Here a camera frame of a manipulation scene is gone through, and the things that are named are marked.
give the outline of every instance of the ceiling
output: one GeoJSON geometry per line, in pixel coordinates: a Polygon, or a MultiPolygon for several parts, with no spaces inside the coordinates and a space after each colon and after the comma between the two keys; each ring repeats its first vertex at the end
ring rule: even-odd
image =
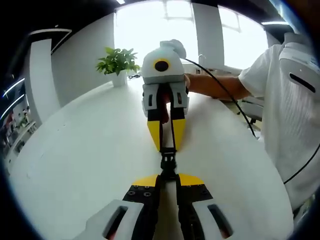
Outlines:
{"type": "MultiPolygon", "coordinates": [[[[125,0],[126,4],[141,0],[125,0]]],[[[240,12],[257,22],[280,20],[280,16],[268,0],[192,0],[210,6],[222,5],[240,12]]],[[[5,3],[4,43],[2,44],[1,89],[8,88],[20,74],[27,47],[21,47],[26,35],[40,29],[71,29],[75,34],[88,24],[114,11],[120,4],[116,0],[33,0],[5,3]]],[[[266,29],[280,41],[290,27],[271,26],[266,29]]]]}

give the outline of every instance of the white shirt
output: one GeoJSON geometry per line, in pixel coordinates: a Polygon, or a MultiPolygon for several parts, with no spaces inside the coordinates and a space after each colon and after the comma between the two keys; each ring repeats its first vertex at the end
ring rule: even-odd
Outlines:
{"type": "MultiPolygon", "coordinates": [[[[266,50],[239,79],[255,97],[264,97],[261,133],[265,150],[283,181],[314,154],[320,143],[320,102],[281,71],[281,45],[266,50]]],[[[285,184],[291,207],[296,209],[320,185],[320,150],[313,160],[285,184]]]]}

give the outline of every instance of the hand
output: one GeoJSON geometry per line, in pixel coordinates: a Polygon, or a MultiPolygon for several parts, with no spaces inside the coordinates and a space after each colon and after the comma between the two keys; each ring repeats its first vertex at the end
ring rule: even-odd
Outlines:
{"type": "MultiPolygon", "coordinates": [[[[184,80],[185,80],[185,85],[187,88],[190,87],[190,79],[187,76],[187,74],[184,75],[184,80]]],[[[168,115],[168,110],[167,110],[167,103],[170,102],[170,96],[169,94],[165,93],[163,94],[163,96],[161,96],[162,98],[162,103],[160,107],[160,111],[161,111],[161,123],[165,124],[169,121],[169,115],[168,115]]]]}

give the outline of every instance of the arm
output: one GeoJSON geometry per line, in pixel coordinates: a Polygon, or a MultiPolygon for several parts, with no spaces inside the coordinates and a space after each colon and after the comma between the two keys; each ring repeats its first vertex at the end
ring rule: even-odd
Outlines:
{"type": "MultiPolygon", "coordinates": [[[[226,91],[211,76],[194,74],[186,74],[186,76],[190,80],[189,91],[217,99],[230,100],[226,91]]],[[[216,78],[236,100],[250,95],[237,77],[217,76],[216,78]]]]}

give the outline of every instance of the ceiling light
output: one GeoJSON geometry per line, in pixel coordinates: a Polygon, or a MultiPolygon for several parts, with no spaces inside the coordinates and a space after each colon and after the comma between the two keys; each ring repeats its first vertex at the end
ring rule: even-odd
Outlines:
{"type": "Polygon", "coordinates": [[[262,25],[289,25],[286,21],[265,21],[262,25]]]}
{"type": "Polygon", "coordinates": [[[4,111],[4,113],[1,115],[0,120],[4,117],[4,115],[10,110],[10,108],[16,103],[18,102],[21,98],[24,97],[24,94],[22,94],[20,97],[18,97],[13,103],[11,103],[11,105],[4,111]]]}
{"type": "Polygon", "coordinates": [[[8,92],[10,92],[15,86],[17,86],[19,83],[23,82],[25,80],[25,78],[20,79],[19,81],[17,81],[15,84],[13,84],[11,87],[8,88],[7,91],[4,92],[4,94],[2,95],[2,97],[4,97],[8,92]]]}

